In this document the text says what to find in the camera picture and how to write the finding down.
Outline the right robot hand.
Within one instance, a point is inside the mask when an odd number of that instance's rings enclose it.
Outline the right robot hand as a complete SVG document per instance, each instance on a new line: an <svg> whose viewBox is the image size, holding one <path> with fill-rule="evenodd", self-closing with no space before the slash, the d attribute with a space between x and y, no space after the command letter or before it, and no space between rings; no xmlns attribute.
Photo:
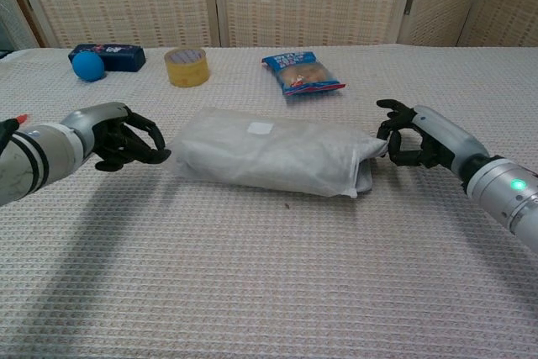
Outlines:
<svg viewBox="0 0 538 359"><path fill-rule="evenodd" d="M441 165L464 179L467 165L490 160L480 141L432 108L420 105L410 108L395 99L378 100L377 106L388 110L388 119L380 124L377 138L387 141L388 156L397 166ZM404 129L421 136L419 149L401 149Z"/></svg>

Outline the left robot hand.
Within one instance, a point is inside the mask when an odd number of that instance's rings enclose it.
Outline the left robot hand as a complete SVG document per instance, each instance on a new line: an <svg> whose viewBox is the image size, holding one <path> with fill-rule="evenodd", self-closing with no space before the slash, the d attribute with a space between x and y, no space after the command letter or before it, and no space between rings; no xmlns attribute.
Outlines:
<svg viewBox="0 0 538 359"><path fill-rule="evenodd" d="M124 103L102 103L67 115L61 124L72 129L82 142L83 156L101 158L95 168L116 172L138 161L160 165L171 151L156 123L133 112Z"/></svg>

